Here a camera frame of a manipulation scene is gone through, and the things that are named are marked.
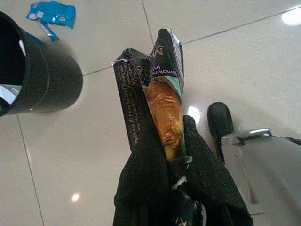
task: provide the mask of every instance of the snack packaging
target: snack packaging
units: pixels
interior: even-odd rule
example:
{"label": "snack packaging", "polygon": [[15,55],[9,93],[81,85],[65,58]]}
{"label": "snack packaging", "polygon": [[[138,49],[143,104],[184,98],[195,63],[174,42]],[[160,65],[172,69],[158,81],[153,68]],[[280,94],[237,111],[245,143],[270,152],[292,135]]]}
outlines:
{"label": "snack packaging", "polygon": [[185,191],[185,172],[192,158],[186,156],[184,142],[182,44],[171,30],[162,28],[149,56],[129,48],[112,65],[131,150],[142,128],[149,126],[147,119],[152,118],[157,128],[173,184],[172,225],[199,222],[200,204]]}

